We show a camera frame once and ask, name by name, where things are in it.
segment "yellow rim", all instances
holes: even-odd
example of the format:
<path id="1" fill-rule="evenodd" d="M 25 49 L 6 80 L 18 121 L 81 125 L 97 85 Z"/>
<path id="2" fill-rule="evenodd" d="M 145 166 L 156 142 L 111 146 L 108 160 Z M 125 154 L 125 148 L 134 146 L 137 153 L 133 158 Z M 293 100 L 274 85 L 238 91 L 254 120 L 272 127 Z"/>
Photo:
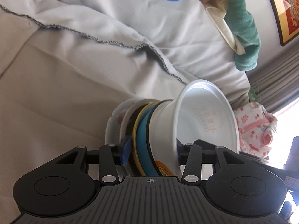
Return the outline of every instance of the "yellow rim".
<path id="1" fill-rule="evenodd" d="M 133 132 L 132 132 L 132 140 L 133 140 L 133 158 L 134 158 L 134 162 L 136 164 L 136 167 L 137 169 L 139 170 L 140 174 L 142 176 L 146 176 L 145 175 L 145 172 L 143 171 L 143 168 L 141 167 L 141 164 L 139 162 L 139 158 L 138 158 L 138 155 L 137 155 L 137 148 L 136 148 L 136 133 L 137 133 L 137 127 L 138 127 L 138 122 L 139 122 L 139 119 L 142 115 L 142 113 L 151 105 L 153 104 L 156 104 L 158 103 L 159 101 L 157 102 L 152 102 L 152 103 L 149 103 L 148 105 L 146 105 L 141 111 L 140 113 L 138 114 L 136 120 L 135 120 L 135 123 L 134 123 L 134 127 L 133 127 Z"/>

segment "orange sticker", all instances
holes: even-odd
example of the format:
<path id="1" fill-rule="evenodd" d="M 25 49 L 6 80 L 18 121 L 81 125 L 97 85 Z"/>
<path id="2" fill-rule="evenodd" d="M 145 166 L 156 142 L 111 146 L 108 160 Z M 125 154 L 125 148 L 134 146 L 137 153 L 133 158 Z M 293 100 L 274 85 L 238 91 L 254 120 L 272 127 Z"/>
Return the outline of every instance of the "orange sticker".
<path id="1" fill-rule="evenodd" d="M 160 161 L 155 161 L 155 164 L 163 176 L 174 176 L 174 174 L 169 170 L 169 168 L 164 163 Z"/>

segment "bed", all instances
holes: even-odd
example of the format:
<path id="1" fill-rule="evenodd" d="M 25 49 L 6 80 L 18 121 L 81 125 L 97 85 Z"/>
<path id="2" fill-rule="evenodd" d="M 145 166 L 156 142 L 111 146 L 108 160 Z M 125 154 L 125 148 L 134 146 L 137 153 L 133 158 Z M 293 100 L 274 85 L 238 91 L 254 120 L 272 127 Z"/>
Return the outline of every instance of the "bed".
<path id="1" fill-rule="evenodd" d="M 199 0 L 0 0 L 0 35 L 1 224 L 19 214 L 18 178 L 75 146 L 97 149 L 129 98 L 173 99 L 200 78 L 233 108 L 248 102 Z"/>

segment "crosshair symbol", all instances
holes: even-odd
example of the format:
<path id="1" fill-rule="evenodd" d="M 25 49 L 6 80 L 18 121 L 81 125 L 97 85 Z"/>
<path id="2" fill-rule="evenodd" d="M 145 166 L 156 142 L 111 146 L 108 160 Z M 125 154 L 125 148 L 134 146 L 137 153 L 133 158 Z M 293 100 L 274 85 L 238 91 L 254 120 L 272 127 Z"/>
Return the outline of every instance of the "crosshair symbol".
<path id="1" fill-rule="evenodd" d="M 148 180 L 146 180 L 146 182 L 148 182 L 148 183 L 153 183 L 155 180 L 153 180 L 153 179 L 148 179 Z"/>

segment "ribbed gray plate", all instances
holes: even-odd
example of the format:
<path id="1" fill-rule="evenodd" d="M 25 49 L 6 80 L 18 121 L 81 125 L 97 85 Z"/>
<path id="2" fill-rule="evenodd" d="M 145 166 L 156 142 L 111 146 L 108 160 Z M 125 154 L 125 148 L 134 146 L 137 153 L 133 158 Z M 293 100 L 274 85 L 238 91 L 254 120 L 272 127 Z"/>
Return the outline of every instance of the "ribbed gray plate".
<path id="1" fill-rule="evenodd" d="M 94 201 L 77 213 L 58 218 L 23 214 L 14 223 L 287 224 L 277 213 L 260 218 L 224 213 L 206 200 L 200 188 L 183 185 L 175 177 L 125 177 L 118 185 L 103 187 Z"/>

